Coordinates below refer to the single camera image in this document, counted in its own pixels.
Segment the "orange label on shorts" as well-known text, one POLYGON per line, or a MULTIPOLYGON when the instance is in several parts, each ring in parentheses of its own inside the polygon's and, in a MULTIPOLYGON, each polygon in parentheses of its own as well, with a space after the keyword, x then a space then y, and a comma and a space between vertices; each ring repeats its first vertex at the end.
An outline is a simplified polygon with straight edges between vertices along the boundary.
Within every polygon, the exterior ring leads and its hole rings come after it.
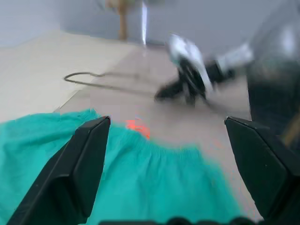
POLYGON ((150 139, 150 129, 142 122, 140 118, 135 118, 134 120, 127 120, 126 121, 126 128, 136 131, 150 139))

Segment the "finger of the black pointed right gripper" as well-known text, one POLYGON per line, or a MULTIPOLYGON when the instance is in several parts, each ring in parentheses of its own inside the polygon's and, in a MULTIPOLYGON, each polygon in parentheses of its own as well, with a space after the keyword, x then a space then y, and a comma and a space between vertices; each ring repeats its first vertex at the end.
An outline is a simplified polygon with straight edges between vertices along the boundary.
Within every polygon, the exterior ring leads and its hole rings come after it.
POLYGON ((179 98, 183 95, 183 85, 184 82, 180 79, 170 81, 158 89, 154 99, 156 101, 165 101, 179 98))
POLYGON ((186 93, 186 103, 188 105, 195 105, 198 99, 202 100, 205 103, 207 102, 207 99, 206 99, 205 95, 202 95, 202 94, 199 94, 199 93, 190 92, 190 91, 188 91, 186 93))

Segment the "wooden stand leg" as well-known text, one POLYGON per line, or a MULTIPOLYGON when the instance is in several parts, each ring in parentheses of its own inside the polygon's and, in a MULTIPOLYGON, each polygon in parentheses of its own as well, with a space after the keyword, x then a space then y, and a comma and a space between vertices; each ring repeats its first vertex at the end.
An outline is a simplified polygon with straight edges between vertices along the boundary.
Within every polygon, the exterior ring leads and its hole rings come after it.
POLYGON ((109 8, 115 9, 120 18, 119 39, 126 41, 128 37, 127 32, 127 12, 129 8, 129 0, 105 0, 105 5, 109 8))

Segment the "teal green shorts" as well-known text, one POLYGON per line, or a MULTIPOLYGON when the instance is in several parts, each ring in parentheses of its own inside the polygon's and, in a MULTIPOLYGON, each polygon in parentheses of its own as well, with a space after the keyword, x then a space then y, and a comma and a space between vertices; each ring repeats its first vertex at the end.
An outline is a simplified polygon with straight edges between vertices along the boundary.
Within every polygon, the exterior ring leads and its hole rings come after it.
MULTIPOLYGON (((0 225, 6 225, 46 162, 94 110, 33 114, 0 123, 0 225)), ((229 222, 241 215, 220 168, 194 146, 163 146, 113 123, 93 211, 102 220, 229 222)))

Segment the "white upright pole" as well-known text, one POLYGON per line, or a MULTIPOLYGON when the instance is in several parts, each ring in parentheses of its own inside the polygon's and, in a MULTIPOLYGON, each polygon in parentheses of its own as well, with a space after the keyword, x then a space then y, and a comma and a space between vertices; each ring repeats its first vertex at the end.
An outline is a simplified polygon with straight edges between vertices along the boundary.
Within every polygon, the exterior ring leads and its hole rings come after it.
POLYGON ((145 0, 142 0, 141 8, 141 18, 142 18, 142 43, 146 46, 147 41, 147 17, 148 17, 148 8, 145 0))

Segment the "dark silver robot torso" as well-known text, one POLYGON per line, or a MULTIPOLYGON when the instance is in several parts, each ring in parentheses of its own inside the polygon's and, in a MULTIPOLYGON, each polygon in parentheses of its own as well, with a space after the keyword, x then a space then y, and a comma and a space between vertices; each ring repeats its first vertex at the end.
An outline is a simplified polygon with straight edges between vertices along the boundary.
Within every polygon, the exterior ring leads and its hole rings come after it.
POLYGON ((284 0, 250 41, 250 113, 300 151, 300 0, 284 0))

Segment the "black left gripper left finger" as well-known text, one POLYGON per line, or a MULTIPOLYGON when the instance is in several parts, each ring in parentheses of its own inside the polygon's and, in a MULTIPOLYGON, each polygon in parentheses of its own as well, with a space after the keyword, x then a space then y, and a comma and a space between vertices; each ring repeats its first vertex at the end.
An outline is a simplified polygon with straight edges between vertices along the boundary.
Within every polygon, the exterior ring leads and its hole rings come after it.
POLYGON ((6 225, 79 225, 90 217, 111 119, 81 125, 45 164, 6 225))

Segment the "dark cable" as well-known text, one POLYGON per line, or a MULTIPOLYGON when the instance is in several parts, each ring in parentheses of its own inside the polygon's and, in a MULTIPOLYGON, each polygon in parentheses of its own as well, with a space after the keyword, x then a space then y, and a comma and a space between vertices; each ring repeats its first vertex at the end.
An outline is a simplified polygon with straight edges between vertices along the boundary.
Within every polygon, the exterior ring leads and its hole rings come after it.
POLYGON ((72 80, 71 78, 77 75, 90 75, 95 78, 102 78, 105 76, 115 76, 115 77, 125 77, 125 78, 132 78, 137 81, 142 81, 142 83, 145 84, 150 84, 150 85, 159 85, 158 82, 154 80, 147 79, 140 74, 126 74, 126 73, 117 73, 117 72, 105 72, 102 74, 96 74, 92 72, 76 72, 76 73, 71 73, 63 77, 63 80, 69 83, 75 83, 75 84, 80 84, 80 85, 86 85, 90 87, 96 87, 96 88, 101 88, 105 90, 113 90, 113 91, 120 91, 128 94, 135 94, 135 95, 141 95, 141 96, 147 96, 147 97, 152 97, 154 96, 153 92, 145 91, 145 90, 133 90, 133 89, 127 89, 124 87, 117 87, 117 86, 111 86, 111 85, 104 85, 104 84, 98 84, 98 83, 93 83, 93 82, 82 82, 82 81, 77 81, 77 80, 72 80))

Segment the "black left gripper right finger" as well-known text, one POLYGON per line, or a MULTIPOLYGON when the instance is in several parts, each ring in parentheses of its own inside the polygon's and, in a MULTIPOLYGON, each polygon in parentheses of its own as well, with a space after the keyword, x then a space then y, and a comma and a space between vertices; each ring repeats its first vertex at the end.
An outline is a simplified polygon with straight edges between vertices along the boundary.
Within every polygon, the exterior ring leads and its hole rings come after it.
POLYGON ((227 117, 238 171, 264 225, 300 225, 300 156, 268 127, 227 117))

